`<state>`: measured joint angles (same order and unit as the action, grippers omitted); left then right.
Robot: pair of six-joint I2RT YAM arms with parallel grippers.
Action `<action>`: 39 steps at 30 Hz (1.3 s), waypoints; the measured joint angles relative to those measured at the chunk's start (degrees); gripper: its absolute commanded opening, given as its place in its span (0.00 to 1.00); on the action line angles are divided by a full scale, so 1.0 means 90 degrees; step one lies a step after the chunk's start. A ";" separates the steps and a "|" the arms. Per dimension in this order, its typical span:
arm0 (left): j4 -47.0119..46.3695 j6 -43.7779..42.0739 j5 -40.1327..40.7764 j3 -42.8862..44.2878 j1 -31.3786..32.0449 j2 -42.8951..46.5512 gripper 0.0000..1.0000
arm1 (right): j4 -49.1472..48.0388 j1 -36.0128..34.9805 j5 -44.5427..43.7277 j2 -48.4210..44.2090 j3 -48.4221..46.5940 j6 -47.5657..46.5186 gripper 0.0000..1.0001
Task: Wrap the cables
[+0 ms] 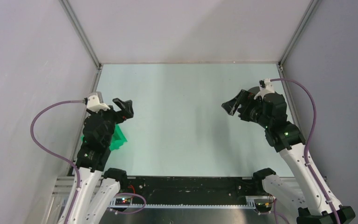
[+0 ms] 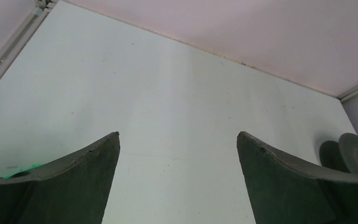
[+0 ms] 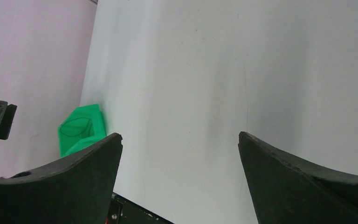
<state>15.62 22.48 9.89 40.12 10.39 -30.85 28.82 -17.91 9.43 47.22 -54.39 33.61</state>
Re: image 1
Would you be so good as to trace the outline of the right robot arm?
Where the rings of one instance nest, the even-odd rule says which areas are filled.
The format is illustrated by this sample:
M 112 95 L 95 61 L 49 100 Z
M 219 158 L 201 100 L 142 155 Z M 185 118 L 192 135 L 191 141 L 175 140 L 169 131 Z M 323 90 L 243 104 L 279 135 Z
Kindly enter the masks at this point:
M 297 214 L 298 224 L 348 224 L 355 218 L 353 208 L 342 205 L 319 171 L 312 168 L 311 155 L 304 154 L 305 138 L 300 129 L 288 121 L 282 94 L 241 90 L 221 106 L 228 115 L 238 112 L 241 120 L 257 123 L 265 129 L 268 144 L 286 162 L 300 188 L 300 191 L 292 189 L 275 171 L 265 168 L 253 174 L 252 188 L 256 194 L 274 196 L 291 213 Z

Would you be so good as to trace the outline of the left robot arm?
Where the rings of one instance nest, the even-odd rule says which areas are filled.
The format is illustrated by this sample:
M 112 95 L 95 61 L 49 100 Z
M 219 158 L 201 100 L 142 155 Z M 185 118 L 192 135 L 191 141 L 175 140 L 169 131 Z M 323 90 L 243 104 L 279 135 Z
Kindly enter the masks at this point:
M 60 224 L 97 224 L 116 194 L 129 188 L 127 174 L 105 169 L 116 125 L 133 118 L 132 101 L 112 100 L 105 104 L 98 94 L 84 99 L 89 116 L 84 120 L 83 140 L 75 163 L 75 179 Z

